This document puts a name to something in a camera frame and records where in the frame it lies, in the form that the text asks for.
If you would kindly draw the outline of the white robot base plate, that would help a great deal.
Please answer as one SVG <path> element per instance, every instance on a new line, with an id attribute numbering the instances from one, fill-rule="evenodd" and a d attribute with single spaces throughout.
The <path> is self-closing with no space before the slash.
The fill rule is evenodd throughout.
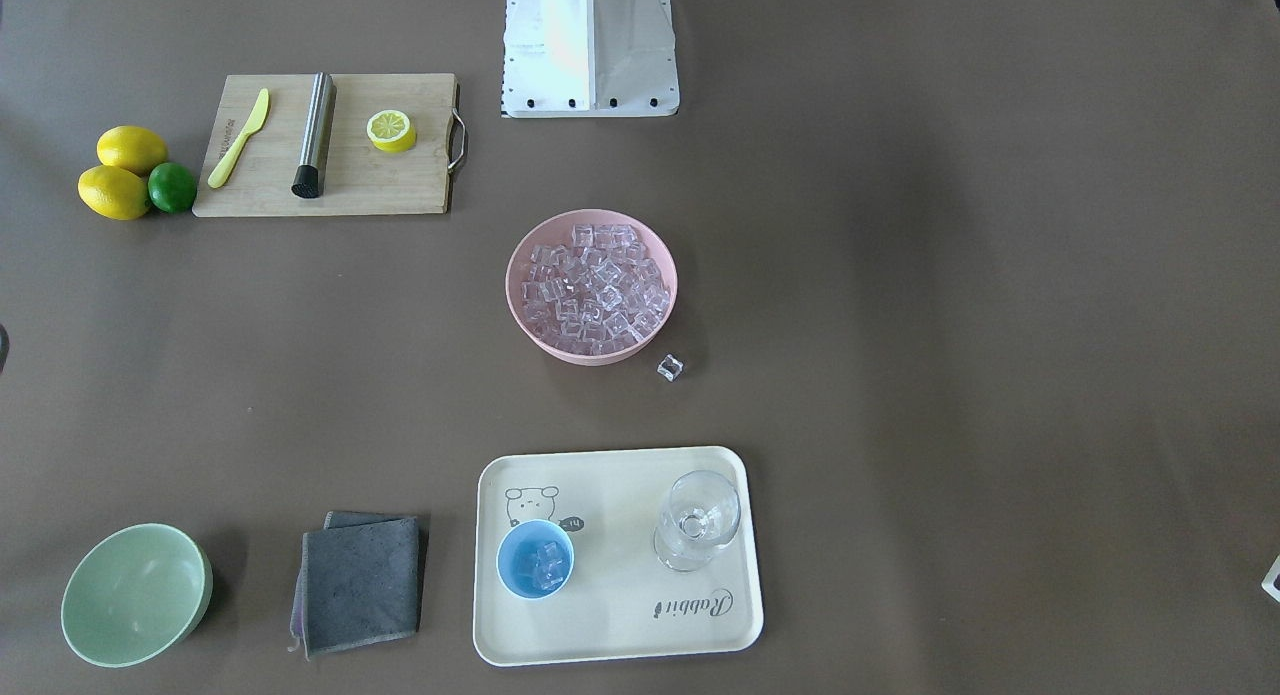
<path id="1" fill-rule="evenodd" d="M 672 116 L 671 0 L 504 0 L 506 118 Z"/>

